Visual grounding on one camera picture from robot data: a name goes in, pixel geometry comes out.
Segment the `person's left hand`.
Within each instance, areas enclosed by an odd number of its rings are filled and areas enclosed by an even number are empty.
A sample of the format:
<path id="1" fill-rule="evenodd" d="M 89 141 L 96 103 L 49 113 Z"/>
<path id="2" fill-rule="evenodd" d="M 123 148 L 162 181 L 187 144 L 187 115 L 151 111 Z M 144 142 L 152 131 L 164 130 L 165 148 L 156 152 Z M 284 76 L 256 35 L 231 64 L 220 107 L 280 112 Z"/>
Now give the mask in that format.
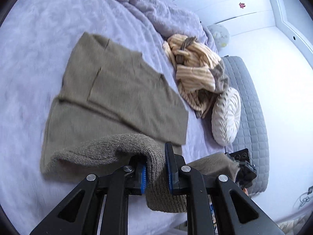
<path id="1" fill-rule="evenodd" d="M 243 192 L 244 192 L 247 196 L 249 196 L 248 190 L 247 190 L 246 188 L 243 188 L 242 190 L 243 190 Z"/>

